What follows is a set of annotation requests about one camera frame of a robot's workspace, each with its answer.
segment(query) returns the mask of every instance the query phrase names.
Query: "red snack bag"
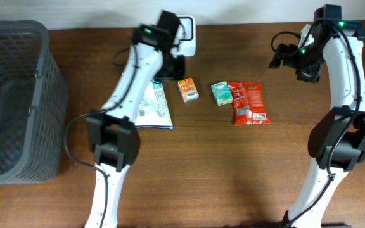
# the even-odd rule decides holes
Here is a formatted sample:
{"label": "red snack bag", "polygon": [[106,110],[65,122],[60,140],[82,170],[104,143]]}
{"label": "red snack bag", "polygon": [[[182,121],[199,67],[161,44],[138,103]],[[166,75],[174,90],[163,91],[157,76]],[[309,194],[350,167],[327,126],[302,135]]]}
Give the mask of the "red snack bag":
{"label": "red snack bag", "polygon": [[235,125],[269,124],[263,105],[260,82],[228,82],[233,96]]}

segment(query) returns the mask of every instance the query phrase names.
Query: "plastic basket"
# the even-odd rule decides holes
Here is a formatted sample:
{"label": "plastic basket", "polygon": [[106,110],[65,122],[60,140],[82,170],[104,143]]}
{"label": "plastic basket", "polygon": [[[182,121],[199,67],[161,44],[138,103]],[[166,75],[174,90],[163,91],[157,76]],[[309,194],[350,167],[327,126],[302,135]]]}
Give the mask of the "plastic basket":
{"label": "plastic basket", "polygon": [[38,183],[60,167],[67,85],[39,22],[0,22],[0,184]]}

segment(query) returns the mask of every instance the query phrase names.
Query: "small orange box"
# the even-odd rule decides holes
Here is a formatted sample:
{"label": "small orange box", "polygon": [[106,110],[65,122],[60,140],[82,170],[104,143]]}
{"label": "small orange box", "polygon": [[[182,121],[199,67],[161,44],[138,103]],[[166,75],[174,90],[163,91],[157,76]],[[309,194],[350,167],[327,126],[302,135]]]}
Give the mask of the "small orange box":
{"label": "small orange box", "polygon": [[198,91],[194,85],[192,78],[181,80],[178,82],[178,89],[180,90],[184,102],[192,101],[199,97]]}

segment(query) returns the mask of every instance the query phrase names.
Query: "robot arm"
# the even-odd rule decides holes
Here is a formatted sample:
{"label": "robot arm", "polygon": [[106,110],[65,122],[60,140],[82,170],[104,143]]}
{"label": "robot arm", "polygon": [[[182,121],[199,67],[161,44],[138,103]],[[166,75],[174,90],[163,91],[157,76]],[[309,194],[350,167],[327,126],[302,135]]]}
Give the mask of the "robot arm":
{"label": "robot arm", "polygon": [[132,36],[129,59],[103,114],[87,118],[96,172],[93,205],[86,228],[116,227],[122,184],[140,148],[134,126],[139,104],[151,80],[182,80],[184,56],[195,54],[195,20],[163,11],[157,25],[141,25]]}
{"label": "robot arm", "polygon": [[[365,79],[361,24],[342,21],[341,7],[332,5],[316,10],[314,20],[319,21],[319,25],[314,27],[314,22],[311,35],[308,33],[311,26],[305,26],[300,34],[299,45],[280,44],[279,53],[276,53],[269,65],[269,68],[279,68],[282,61],[283,65],[296,70],[297,80],[315,83],[319,81],[321,69],[326,62],[330,78],[331,110],[309,136],[309,173],[298,200],[285,214],[283,227],[321,227],[323,213],[337,185],[356,163],[365,159]],[[339,24],[347,35],[358,73],[350,58],[345,38],[333,28],[332,23]],[[359,107],[358,94],[361,97]],[[336,149],[331,151],[356,111],[353,125],[357,131],[346,132]],[[330,161],[333,176],[325,170],[327,161]]]}

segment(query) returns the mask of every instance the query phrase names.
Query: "wooden table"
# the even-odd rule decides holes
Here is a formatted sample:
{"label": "wooden table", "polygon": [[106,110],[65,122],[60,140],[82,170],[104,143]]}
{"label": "wooden table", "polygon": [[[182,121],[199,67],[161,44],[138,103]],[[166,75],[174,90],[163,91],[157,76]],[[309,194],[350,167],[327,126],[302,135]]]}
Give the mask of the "wooden table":
{"label": "wooden table", "polygon": [[[176,82],[165,83],[175,129],[139,131],[141,150],[119,205],[121,227],[231,227],[282,219],[307,175],[309,132],[330,107],[326,67],[317,84],[295,80],[290,68],[267,68],[272,36],[303,26],[198,27],[196,55],[186,60],[186,76],[194,78],[200,98],[184,103]],[[70,89],[67,120],[100,108],[109,98],[123,70],[112,65],[112,56],[130,44],[131,32],[50,32],[50,50]],[[363,63],[365,72],[365,39]],[[217,107],[210,90],[223,80],[261,82],[271,124],[235,127],[233,107]],[[74,126],[70,148],[92,161],[85,122]],[[0,186],[0,227],[82,227],[91,209],[94,176],[63,153],[57,178]],[[340,184],[323,222],[365,227],[365,163]]]}

